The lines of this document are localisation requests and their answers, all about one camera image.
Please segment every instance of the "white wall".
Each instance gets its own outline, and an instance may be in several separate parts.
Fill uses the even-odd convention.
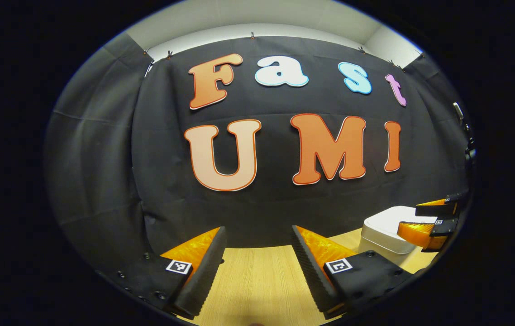
[[[392,60],[402,68],[413,62],[423,52],[397,32],[382,25],[368,39],[365,48],[371,49],[373,55],[386,61]]]
[[[251,37],[251,33],[255,37],[260,36],[289,36],[289,37],[304,37],[311,39],[319,39],[321,41],[332,42],[354,49],[362,46],[350,39],[340,37],[338,35],[320,31],[317,29],[308,29],[306,27],[283,25],[283,24],[238,24],[216,27],[214,29],[206,29],[198,31],[175,39],[171,39],[165,43],[152,47],[148,54],[154,60],[160,60],[167,57],[167,51],[172,51],[173,54],[181,51],[195,48],[196,46],[223,41],[226,39],[234,39],[240,37]],[[363,46],[364,50],[369,54],[374,54],[372,50]]]

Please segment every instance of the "white box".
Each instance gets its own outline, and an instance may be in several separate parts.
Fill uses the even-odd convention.
[[[398,223],[434,223],[436,220],[435,216],[415,216],[413,207],[390,207],[364,220],[358,253],[374,250],[400,266],[416,246],[396,234]]]

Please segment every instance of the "wooden surface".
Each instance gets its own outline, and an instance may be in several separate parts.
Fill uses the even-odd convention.
[[[330,237],[357,251],[357,229]],[[416,248],[400,265],[410,273],[425,268],[437,254]],[[317,326],[326,320],[310,294],[292,246],[226,248],[210,293],[194,320],[201,326]]]

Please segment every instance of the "peach letter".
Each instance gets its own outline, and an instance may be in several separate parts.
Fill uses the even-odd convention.
[[[363,177],[366,169],[362,160],[363,135],[366,122],[360,117],[346,117],[336,140],[324,120],[317,114],[298,114],[290,123],[300,133],[300,170],[293,176],[297,185],[317,183],[316,157],[322,165],[326,179],[332,180],[344,158],[340,179]]]
[[[401,162],[398,159],[401,126],[396,122],[388,121],[384,124],[384,128],[388,132],[388,160],[384,164],[384,171],[391,173],[401,167]]]
[[[227,63],[238,65],[241,62],[243,58],[233,53],[189,69],[189,73],[193,74],[195,87],[195,97],[189,103],[189,109],[197,110],[222,101],[227,96],[227,91],[218,89],[218,81],[222,81],[223,85],[229,85],[233,81],[233,69]],[[223,66],[216,71],[215,67],[220,64]]]
[[[255,134],[261,128],[262,123],[253,119],[234,121],[227,126],[227,131],[235,135],[237,143],[238,167],[232,175],[221,174],[215,167],[214,138],[219,133],[218,127],[189,128],[185,139],[191,146],[191,164],[197,181],[219,192],[234,192],[249,186],[258,169]]]

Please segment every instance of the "black fabric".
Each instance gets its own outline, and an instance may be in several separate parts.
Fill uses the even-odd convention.
[[[104,272],[150,251],[131,173],[131,124],[151,58],[125,33],[91,56],[49,120],[44,169],[57,222]]]
[[[234,80],[224,101],[189,109],[194,97],[193,66],[237,53],[243,63],[232,66]],[[309,77],[304,87],[266,87],[254,79],[257,61],[273,55],[295,58]],[[364,68],[372,83],[368,95],[353,93],[344,84],[339,62]],[[396,101],[384,77],[401,85],[406,107]],[[449,99],[416,74],[403,73],[380,58],[345,46],[294,37],[259,37],[220,41],[176,53],[154,64],[144,79],[136,103],[132,155],[136,186],[148,221],[148,238],[155,250],[167,250],[224,225],[228,247],[289,244],[291,225],[329,237],[362,227],[363,220],[392,206],[414,206],[464,191],[464,149],[467,139]],[[292,116],[319,114],[336,137],[348,115],[367,122],[364,166],[360,179],[322,179],[296,186],[299,134]],[[216,192],[193,175],[189,143],[183,133],[199,125],[216,125],[216,167],[220,173],[237,169],[235,137],[226,131],[235,120],[262,122],[256,134],[257,174],[238,192]],[[402,127],[401,168],[386,173],[387,121]]]

